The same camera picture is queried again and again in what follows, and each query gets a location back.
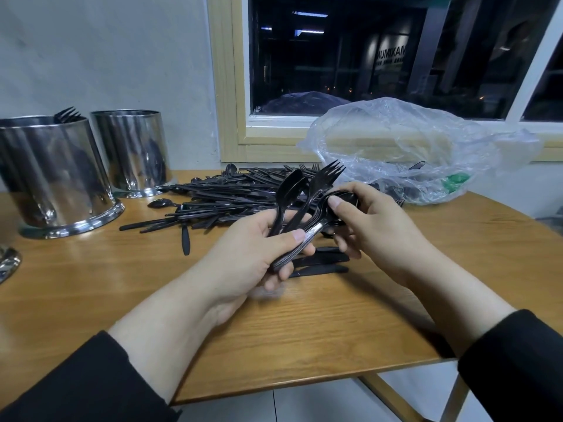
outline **dark night window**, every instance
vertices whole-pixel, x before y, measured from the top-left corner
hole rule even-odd
[[[249,0],[250,110],[318,116],[392,96],[504,119],[558,1]],[[561,47],[549,69],[525,119],[563,118]]]

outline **white window frame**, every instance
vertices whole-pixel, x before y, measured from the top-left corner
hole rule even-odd
[[[305,138],[316,117],[250,112],[248,0],[208,0],[208,9],[221,161],[315,161],[316,156],[302,154],[294,145]],[[525,128],[540,135],[545,141],[540,161],[563,161],[563,122],[522,118],[562,34],[563,0],[559,0],[506,119],[478,121],[496,132]]]

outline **fingernail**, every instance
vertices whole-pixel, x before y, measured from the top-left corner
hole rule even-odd
[[[336,195],[331,195],[328,197],[328,205],[332,210],[338,207],[338,205],[342,202],[340,197],[336,197]]]
[[[298,243],[305,240],[305,231],[303,231],[302,229],[294,229],[291,234],[293,235],[295,241],[297,241]]]

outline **window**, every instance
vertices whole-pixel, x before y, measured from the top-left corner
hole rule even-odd
[[[313,161],[294,145],[318,116],[382,96],[498,131],[527,127],[548,140],[551,155],[541,159],[563,161],[561,0],[208,0],[208,8],[222,161]]]

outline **cylindrical metal container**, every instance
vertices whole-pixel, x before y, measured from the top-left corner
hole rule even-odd
[[[160,194],[173,183],[158,111],[116,110],[91,113],[108,157],[109,180],[117,197]]]
[[[123,204],[108,177],[87,119],[0,119],[0,175],[24,220],[27,238],[80,234],[116,219]]]

